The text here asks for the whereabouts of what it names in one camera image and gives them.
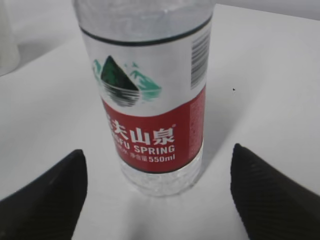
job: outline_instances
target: water bottle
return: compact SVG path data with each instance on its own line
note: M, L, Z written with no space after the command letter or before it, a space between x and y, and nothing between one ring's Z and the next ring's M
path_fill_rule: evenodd
M202 165L215 0L73 5L122 172L147 195L188 189Z

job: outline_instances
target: green mountain illustration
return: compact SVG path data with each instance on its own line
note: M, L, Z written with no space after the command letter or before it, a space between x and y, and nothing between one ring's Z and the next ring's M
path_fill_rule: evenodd
M125 72L117 65L112 56L108 56L101 73L101 80L113 87L139 91Z
M143 75L138 70L134 70L130 76L133 76L135 80L138 79L136 84L141 90L144 100L151 101L152 99L159 97L162 88L158 86L151 78Z
M132 107L140 98L140 91L112 56L106 59L101 80L111 99L121 107Z

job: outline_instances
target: black stripe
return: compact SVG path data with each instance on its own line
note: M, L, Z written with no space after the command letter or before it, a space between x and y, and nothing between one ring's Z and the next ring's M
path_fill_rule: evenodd
M118 45L118 46L123 46L123 47L145 47L145 46L151 46L151 45L166 44L169 42L173 42L173 41L177 41L179 39L186 38L192 34L195 34L196 32L199 32L201 29L203 29L205 26L207 26L208 23L210 23L211 18L212 18L212 16L210 16L210 18L208 20L206 20L200 26L198 26L190 31L187 31L185 33L182 33L182 34L179 34L176 36L172 36L172 37L168 37L168 38L163 38L163 39L159 39L159 40L151 40L151 41L117 41L117 40L107 39L107 38L103 38L103 37L91 34L90 32L84 30L82 27L80 27L80 29L84 34L86 34L90 38L95 39L100 42L103 42L103 43L106 43L106 44Z

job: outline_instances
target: clear water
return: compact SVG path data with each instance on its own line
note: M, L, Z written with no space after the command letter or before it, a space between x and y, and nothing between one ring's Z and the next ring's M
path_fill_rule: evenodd
M169 38L204 23L215 0L73 0L79 25L107 39L138 42ZM124 175L152 196L177 194L192 186L202 163L201 148L187 166L170 173L140 172L121 161Z

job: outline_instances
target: black object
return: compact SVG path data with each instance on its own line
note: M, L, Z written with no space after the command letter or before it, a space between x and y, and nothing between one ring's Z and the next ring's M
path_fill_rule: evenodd
M251 240L320 240L320 197L239 144L231 193Z
M87 188L86 158L75 150L0 201L0 240L70 240Z

